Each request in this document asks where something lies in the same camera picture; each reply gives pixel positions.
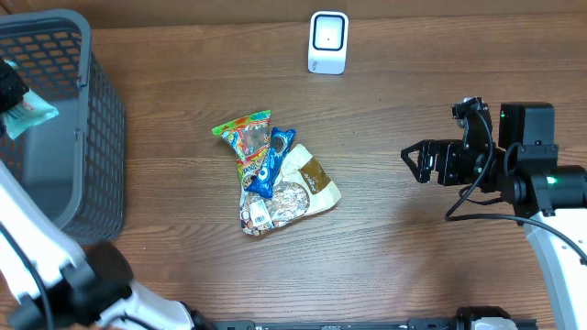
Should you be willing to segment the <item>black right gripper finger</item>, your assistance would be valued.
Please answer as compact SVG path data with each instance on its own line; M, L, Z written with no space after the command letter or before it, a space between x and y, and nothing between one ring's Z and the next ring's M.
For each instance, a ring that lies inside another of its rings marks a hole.
M402 154L401 159L408 166L409 170L414 175L415 179L420 183L430 182L430 175L432 171L432 153L428 149L427 152L417 152L417 160L413 160L410 154Z
M401 153L402 154L410 154L414 152L427 152L430 145L434 144L435 141L433 139L425 139L415 143L412 146L404 148Z

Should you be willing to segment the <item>light teal snack packet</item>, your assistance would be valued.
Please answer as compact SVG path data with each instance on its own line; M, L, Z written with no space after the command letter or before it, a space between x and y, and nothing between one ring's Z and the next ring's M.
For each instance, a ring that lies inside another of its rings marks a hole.
M55 106L30 90L24 94L21 103L1 114L1 119L6 127L7 135L16 140L29 128L43 124L59 114Z

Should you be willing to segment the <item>beige brown cookie bag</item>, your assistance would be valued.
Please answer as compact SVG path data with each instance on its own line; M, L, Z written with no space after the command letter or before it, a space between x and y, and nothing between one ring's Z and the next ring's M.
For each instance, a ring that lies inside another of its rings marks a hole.
M273 196L244 191L240 224L244 233L259 236L310 215L325 212L341 198L337 185L307 148L296 145L284 158Z

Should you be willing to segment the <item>blue Oreo cookie packet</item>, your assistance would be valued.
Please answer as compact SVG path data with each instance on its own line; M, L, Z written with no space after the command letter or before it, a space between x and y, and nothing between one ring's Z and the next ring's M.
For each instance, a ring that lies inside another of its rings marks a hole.
M254 176L252 183L246 188L247 192L257 193L260 197L266 199L273 197L274 183L295 137L295 129L285 131L280 130L278 127L272 129L269 150L260 170Z

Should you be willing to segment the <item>green Haribo gummy bag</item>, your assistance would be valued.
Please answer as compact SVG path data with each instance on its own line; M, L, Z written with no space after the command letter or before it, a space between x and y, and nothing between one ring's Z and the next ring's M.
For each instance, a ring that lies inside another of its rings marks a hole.
M269 151L270 118L271 110L265 110L212 129L214 136L222 137L235 150L238 176L243 189L254 181Z

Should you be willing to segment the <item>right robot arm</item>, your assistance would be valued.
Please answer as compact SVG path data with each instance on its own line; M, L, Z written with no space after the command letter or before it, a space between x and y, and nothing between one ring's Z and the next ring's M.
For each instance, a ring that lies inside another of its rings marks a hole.
M451 107L462 139L425 139L404 148L401 158L415 179L433 172L443 186L459 186L448 222L514 221L523 227L547 288L556 326L586 326L586 170L558 163L555 111L549 103L504 103L500 135L493 138L489 106L480 97ZM457 209L475 190L494 193L488 204L507 203L512 214L462 214Z

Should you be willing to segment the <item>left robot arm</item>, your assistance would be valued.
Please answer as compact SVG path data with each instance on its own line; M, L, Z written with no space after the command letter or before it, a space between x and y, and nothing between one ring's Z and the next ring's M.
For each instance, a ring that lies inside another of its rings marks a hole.
M60 231L1 168L1 273L19 306L15 329L95 325L102 329L211 329L183 302L167 300L136 281L109 242L89 250Z

